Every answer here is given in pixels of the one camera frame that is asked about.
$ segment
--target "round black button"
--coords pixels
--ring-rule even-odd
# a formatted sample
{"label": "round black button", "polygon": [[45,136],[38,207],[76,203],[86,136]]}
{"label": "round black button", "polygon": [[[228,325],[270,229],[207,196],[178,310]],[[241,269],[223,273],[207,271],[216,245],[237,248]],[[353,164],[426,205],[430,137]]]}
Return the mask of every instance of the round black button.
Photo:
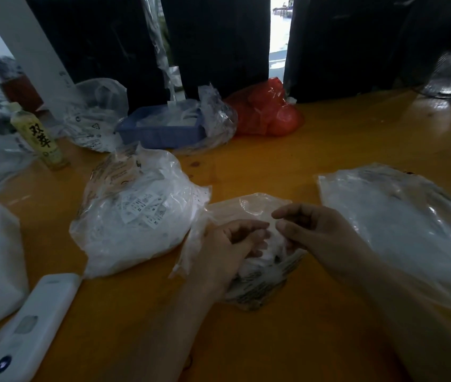
{"label": "round black button", "polygon": [[11,363],[11,355],[6,355],[5,357],[2,357],[0,360],[0,373],[6,370],[10,365],[10,363]]}

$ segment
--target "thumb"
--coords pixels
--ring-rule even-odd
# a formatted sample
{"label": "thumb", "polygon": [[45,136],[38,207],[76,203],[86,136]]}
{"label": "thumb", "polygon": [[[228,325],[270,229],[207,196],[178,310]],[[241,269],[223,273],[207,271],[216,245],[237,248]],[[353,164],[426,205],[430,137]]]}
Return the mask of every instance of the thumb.
{"label": "thumb", "polygon": [[254,248],[262,244],[269,236],[270,233],[266,229],[257,229],[240,242],[233,244],[233,251],[244,259],[252,250],[254,250]]}
{"label": "thumb", "polygon": [[302,244],[308,250],[316,242],[317,235],[315,232],[309,231],[291,221],[279,220],[275,226],[282,236]]}

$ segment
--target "person's left hand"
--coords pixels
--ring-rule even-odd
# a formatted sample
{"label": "person's left hand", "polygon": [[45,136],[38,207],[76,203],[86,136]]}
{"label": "person's left hand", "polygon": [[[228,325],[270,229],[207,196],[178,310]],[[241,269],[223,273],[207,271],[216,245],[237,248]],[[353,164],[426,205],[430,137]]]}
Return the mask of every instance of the person's left hand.
{"label": "person's left hand", "polygon": [[269,225],[259,220],[236,220],[209,231],[188,281],[221,298],[243,259],[249,255],[259,257],[259,249],[267,248],[264,240],[270,236],[266,230]]}

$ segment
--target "yellow drink bottle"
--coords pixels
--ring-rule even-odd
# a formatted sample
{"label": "yellow drink bottle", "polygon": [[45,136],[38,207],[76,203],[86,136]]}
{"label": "yellow drink bottle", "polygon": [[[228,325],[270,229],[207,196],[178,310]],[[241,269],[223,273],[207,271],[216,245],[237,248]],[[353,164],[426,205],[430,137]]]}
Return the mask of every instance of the yellow drink bottle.
{"label": "yellow drink bottle", "polygon": [[36,115],[24,111],[17,102],[10,103],[8,108],[12,112],[11,124],[29,146],[38,153],[45,165],[51,170],[58,170],[69,164],[57,143],[52,139],[50,133],[41,124]]}

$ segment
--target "red plastic bag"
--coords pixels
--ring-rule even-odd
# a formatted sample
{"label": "red plastic bag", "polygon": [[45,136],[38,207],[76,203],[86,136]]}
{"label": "red plastic bag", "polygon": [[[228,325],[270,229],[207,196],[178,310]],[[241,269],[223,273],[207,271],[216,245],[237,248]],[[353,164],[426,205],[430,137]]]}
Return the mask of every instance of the red plastic bag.
{"label": "red plastic bag", "polygon": [[251,85],[224,101],[238,113],[236,134],[283,136],[303,124],[303,115],[286,103],[279,78]]}

